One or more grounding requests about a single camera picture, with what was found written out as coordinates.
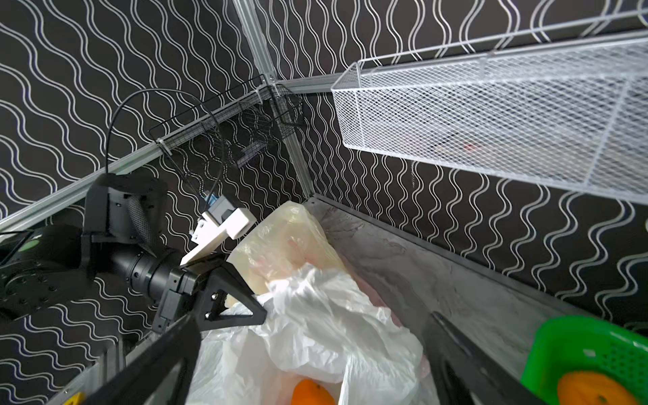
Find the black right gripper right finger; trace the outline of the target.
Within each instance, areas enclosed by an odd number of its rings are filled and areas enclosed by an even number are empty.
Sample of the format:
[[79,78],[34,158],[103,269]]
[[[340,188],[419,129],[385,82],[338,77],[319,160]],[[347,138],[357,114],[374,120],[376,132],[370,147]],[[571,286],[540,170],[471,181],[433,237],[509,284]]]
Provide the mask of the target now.
[[543,403],[439,312],[427,318],[424,347],[441,404]]

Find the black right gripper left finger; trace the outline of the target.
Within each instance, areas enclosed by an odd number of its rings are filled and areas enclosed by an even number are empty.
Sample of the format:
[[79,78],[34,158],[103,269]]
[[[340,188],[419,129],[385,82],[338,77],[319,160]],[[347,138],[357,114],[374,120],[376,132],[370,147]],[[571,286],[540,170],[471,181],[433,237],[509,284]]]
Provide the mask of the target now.
[[86,404],[184,404],[197,364],[201,334],[182,317],[143,354],[93,393]]

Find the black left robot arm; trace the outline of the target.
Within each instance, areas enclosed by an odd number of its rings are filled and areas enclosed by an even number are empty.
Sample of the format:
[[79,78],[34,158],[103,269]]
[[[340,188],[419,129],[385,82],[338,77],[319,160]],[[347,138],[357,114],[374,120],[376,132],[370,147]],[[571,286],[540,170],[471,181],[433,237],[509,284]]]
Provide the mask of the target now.
[[255,217],[236,199],[209,191],[194,247],[181,253],[160,238],[167,189],[157,178],[105,171],[87,192],[81,227],[3,232],[2,322],[80,298],[98,274],[109,273],[154,302],[157,333],[185,316],[202,331],[263,324],[266,309],[218,253],[224,241],[244,236]]

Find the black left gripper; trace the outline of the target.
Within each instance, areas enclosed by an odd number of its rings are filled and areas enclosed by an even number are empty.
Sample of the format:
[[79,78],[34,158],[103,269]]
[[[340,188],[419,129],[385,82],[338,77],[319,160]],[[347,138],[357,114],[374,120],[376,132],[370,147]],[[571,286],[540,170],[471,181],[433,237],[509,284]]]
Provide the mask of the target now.
[[185,315],[194,315],[200,332],[262,325],[268,312],[224,256],[210,255],[182,266],[182,255],[165,256],[150,277],[157,305],[152,331],[165,332]]

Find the white plastic bag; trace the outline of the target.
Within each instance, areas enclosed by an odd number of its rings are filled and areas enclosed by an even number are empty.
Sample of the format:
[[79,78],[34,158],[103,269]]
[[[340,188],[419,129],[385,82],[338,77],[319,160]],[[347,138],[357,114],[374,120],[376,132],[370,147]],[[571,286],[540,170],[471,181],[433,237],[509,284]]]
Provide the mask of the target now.
[[428,372],[421,342],[342,270],[306,265],[262,296],[263,324],[207,332],[187,402],[287,403],[298,381],[341,404],[410,404]]

